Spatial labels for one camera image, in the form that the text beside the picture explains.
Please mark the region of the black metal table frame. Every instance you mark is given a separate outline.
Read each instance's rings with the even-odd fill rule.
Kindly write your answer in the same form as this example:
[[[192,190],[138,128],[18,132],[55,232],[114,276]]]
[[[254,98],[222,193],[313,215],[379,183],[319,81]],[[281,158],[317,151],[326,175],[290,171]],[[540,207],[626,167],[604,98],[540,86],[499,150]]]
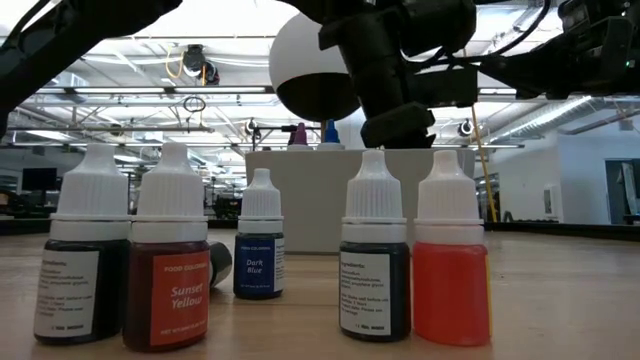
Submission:
[[[0,216],[0,236],[48,233],[51,226],[49,218],[13,219]],[[554,222],[488,222],[483,225],[485,231],[537,233],[554,236],[582,237],[640,242],[640,226],[630,225],[580,225]],[[342,225],[335,223],[324,230],[322,226],[303,225],[301,228],[284,227],[284,234],[293,239],[307,239],[320,235],[320,239],[341,239]]]

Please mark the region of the sunset yellow dropper bottle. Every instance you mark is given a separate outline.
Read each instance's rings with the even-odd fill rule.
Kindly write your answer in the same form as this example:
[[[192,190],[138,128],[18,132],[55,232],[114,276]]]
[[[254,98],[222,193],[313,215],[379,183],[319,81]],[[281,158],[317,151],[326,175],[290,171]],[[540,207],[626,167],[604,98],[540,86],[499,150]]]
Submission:
[[[124,345],[161,352],[193,345],[208,330],[210,247],[201,177],[184,144],[162,146],[142,176],[132,217]]]

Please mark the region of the blue-capped food coloring bottle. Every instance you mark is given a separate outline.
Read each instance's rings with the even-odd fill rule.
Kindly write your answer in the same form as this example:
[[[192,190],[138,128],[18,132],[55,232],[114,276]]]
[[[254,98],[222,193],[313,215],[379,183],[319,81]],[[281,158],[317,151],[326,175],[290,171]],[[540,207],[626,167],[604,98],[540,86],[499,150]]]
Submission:
[[[317,146],[318,151],[342,151],[345,146],[341,143],[339,132],[333,120],[328,120],[324,128],[323,141]]]

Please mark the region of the small orange dropper bottle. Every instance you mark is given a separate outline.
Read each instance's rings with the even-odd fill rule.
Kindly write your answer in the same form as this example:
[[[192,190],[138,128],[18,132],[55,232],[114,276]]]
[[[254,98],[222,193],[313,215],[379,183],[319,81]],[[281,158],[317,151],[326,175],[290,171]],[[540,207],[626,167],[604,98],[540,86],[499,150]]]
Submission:
[[[488,249],[475,182],[453,150],[439,150],[419,183],[412,251],[414,331],[431,342],[491,341]]]

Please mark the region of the black monitor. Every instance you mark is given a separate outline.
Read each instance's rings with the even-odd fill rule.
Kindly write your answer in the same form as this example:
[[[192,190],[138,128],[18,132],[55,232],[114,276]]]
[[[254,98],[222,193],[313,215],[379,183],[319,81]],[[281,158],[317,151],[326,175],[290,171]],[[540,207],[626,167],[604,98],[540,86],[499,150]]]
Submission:
[[[24,168],[22,170],[23,191],[49,191],[57,189],[56,168]]]

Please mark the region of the white globe table lamp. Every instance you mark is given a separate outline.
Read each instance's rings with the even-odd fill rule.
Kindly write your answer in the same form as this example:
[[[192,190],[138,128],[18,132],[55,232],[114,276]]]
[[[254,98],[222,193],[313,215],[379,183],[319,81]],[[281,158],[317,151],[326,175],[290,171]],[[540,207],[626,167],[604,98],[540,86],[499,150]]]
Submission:
[[[339,49],[319,48],[320,29],[302,13],[283,25],[269,54],[271,85],[291,113],[321,124],[335,121],[346,148],[362,149],[359,100]]]

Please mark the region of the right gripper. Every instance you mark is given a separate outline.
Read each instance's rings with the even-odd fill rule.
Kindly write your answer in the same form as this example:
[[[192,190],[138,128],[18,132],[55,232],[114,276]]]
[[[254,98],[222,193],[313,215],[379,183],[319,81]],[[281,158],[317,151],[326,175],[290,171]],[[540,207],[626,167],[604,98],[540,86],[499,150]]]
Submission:
[[[403,57],[435,47],[455,52],[475,29],[474,9],[385,9],[322,26],[319,47],[339,48],[366,116],[361,137],[367,148],[429,148],[433,108],[477,101],[476,70],[421,73]]]

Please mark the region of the small dark blue dropper bottle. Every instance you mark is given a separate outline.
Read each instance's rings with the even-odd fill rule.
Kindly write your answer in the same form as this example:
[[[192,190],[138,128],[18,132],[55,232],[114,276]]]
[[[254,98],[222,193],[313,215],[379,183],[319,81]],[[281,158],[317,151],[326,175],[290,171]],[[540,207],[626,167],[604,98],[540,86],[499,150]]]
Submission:
[[[284,289],[285,239],[281,193],[270,170],[256,168],[245,189],[235,237],[233,291],[241,299],[279,297]]]

